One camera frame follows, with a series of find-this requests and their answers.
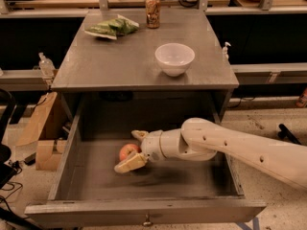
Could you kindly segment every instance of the cardboard box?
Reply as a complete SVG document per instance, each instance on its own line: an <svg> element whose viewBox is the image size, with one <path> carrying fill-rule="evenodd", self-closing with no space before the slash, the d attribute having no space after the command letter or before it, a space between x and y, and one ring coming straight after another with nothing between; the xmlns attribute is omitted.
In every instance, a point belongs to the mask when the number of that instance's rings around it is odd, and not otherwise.
<svg viewBox="0 0 307 230"><path fill-rule="evenodd" d="M57 92L40 98L29 123L16 143L17 147L21 147L37 142L35 158L37 170L57 169L66 144L66 141L59 138L63 137L62 127L67 120Z"/></svg>

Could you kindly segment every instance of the concrete floor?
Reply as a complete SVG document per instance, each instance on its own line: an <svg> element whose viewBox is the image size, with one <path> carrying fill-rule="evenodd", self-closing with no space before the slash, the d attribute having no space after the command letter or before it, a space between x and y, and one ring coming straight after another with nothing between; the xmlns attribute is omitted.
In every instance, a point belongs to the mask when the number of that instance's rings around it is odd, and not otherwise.
<svg viewBox="0 0 307 230"><path fill-rule="evenodd" d="M307 108L296 108L296 98L271 98L253 100L231 100L225 113L222 126L272 139L278 139L278 125L284 124L298 139L307 146ZM35 152L35 144L16 148L15 142L27 125L29 117L24 117L18 125L9 125L4 141L12 149L12 161L22 161ZM21 217L28 204L43 203L48 197L55 176L54 172L36 171L35 165L22 164L23 172L12 178L23 184L23 188L10 196L8 202L12 210ZM234 169L247 199L263 199L267 208L257 218L246 223L223 224L169 224L154 225L159 230L196 230L196 229L254 229L254 230L305 230L307 225L307 193L294 189L282 182L258 172L240 161L234 160ZM1 196L8 192L0 191ZM0 219L0 229L11 229ZM142 226L84 227L84 230L141 230Z"/></svg>

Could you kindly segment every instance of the gray countertop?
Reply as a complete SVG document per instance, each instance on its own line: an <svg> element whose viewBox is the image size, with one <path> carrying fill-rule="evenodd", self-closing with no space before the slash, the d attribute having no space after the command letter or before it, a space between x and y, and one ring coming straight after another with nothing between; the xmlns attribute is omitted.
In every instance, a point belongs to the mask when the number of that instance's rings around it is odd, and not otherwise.
<svg viewBox="0 0 307 230"><path fill-rule="evenodd" d="M86 34L85 28L121 14L140 29L117 40ZM157 65L157 47L177 42L191 47L196 58L183 75L172 78ZM146 27L145 9L89 11L54 80L64 92L102 90L233 89L238 81L203 11L161 8L160 27Z"/></svg>

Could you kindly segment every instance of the black chair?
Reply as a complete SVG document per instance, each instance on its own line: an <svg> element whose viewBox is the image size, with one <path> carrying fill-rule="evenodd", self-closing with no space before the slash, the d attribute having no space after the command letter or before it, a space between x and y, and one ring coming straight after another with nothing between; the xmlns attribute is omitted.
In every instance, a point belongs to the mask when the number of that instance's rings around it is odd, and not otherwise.
<svg viewBox="0 0 307 230"><path fill-rule="evenodd" d="M0 104L5 106L4 112L0 118L0 164L1 164L8 161L12 154L10 148L2 144L2 139L7 129L9 119L16 105L15 98L10 92L4 89L0 89Z"/></svg>

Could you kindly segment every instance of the white bottle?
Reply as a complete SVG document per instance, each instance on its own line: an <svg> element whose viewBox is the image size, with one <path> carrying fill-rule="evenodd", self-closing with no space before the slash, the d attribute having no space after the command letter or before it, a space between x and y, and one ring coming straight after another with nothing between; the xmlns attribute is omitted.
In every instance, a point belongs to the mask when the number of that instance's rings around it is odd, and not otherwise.
<svg viewBox="0 0 307 230"><path fill-rule="evenodd" d="M54 63L52 60L44 56L43 53L38 54L40 57L39 68L43 74L44 77L53 77L54 70L56 70L56 67L54 66Z"/></svg>

